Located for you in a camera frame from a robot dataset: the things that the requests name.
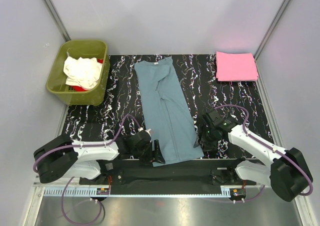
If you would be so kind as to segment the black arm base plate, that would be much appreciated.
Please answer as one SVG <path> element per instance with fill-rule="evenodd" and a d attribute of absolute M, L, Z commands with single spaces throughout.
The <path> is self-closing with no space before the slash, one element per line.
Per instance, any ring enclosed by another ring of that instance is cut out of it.
<path fill-rule="evenodd" d="M 107 185 L 120 189 L 200 189 L 242 186 L 233 171 L 237 159 L 199 159 L 158 167 L 138 160 L 101 161 L 102 173 L 95 179 L 80 178 L 81 185 Z"/>

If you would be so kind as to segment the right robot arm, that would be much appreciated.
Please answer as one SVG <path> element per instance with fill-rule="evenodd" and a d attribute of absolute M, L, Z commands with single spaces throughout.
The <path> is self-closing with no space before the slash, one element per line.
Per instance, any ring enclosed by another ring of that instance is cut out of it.
<path fill-rule="evenodd" d="M 205 151 L 218 146 L 220 141 L 236 145 L 256 159 L 236 159 L 220 173 L 213 172 L 213 184 L 244 184 L 252 181 L 272 188 L 286 202 L 297 196 L 313 193 L 313 177 L 300 150 L 277 146 L 246 127 L 248 116 L 240 123 L 233 117 L 223 117 L 217 109 L 204 113 L 197 120 L 198 141 Z"/>

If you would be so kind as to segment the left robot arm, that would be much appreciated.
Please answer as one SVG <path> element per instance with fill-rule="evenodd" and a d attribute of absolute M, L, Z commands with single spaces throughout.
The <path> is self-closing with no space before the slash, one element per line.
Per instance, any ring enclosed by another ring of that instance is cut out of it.
<path fill-rule="evenodd" d="M 159 163 L 165 158 L 158 140 L 152 140 L 151 130 L 140 130 L 134 135 L 116 136 L 108 141 L 77 141 L 60 135 L 37 149 L 33 171 L 42 184 L 61 178 L 79 178 L 81 185 L 104 185 L 112 182 L 112 171 L 105 162 L 134 157 L 142 165 Z"/>

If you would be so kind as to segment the blue-grey t shirt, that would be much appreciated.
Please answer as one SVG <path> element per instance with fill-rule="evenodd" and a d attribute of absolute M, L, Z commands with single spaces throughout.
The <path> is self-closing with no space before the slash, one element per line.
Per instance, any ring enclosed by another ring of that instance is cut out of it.
<path fill-rule="evenodd" d="M 173 59 L 141 61 L 134 65 L 145 126 L 153 130 L 166 164 L 203 157 L 197 133 L 180 86 Z"/>

